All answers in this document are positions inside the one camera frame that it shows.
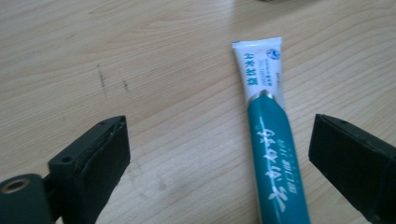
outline wood grain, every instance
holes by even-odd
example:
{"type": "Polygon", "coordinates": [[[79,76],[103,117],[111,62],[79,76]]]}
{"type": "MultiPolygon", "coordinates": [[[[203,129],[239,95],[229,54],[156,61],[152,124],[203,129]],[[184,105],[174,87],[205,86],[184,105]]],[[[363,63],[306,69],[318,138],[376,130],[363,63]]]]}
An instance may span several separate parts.
{"type": "Polygon", "coordinates": [[[98,223],[258,223],[231,42],[273,36],[312,223],[367,223],[307,151],[317,113],[396,146],[393,0],[0,1],[0,181],[123,114],[131,165],[98,223]]]}

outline blue circular logo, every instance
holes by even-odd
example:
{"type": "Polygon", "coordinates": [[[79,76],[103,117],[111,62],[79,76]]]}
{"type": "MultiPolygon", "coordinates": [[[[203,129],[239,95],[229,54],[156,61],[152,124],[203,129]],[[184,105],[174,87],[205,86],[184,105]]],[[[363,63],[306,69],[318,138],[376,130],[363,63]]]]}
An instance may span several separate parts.
{"type": "Polygon", "coordinates": [[[267,56],[274,60],[280,59],[280,52],[277,49],[268,49],[267,56]]]}

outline light wood surface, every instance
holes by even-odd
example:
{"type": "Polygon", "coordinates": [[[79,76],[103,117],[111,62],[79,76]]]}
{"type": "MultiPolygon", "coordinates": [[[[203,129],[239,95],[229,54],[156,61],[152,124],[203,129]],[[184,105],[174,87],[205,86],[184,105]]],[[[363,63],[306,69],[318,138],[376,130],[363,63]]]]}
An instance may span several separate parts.
{"type": "Polygon", "coordinates": [[[367,223],[307,153],[317,113],[396,146],[394,0],[2,0],[0,181],[126,115],[131,164],[97,223],[258,223],[231,42],[274,36],[312,223],[367,223]]]}

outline tube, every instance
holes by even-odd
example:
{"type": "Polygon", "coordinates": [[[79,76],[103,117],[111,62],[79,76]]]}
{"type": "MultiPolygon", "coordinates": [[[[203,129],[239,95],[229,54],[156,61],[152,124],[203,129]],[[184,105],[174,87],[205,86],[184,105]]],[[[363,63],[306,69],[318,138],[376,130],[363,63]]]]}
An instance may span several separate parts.
{"type": "Polygon", "coordinates": [[[310,223],[281,90],[282,38],[233,42],[247,102],[261,223],[310,223]]]}

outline dark object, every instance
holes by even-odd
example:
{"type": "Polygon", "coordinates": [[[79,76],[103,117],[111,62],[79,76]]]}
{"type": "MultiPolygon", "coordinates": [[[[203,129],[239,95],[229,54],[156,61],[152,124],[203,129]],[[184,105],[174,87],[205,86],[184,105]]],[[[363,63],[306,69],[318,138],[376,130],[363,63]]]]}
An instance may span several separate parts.
{"type": "Polygon", "coordinates": [[[94,223],[130,161],[124,116],[93,126],[49,161],[49,175],[0,184],[0,223],[94,223]]]}
{"type": "Polygon", "coordinates": [[[396,147],[341,119],[317,115],[309,159],[372,223],[396,223],[396,147]]]}

